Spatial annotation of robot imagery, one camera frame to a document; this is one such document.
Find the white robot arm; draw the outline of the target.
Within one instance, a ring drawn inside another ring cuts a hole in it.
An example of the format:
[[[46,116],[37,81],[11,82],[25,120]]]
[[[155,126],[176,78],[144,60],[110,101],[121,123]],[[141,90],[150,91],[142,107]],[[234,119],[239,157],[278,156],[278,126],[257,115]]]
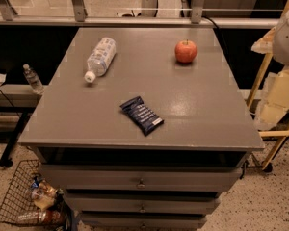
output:
[[[273,55],[277,62],[289,65],[289,10],[276,25]]]

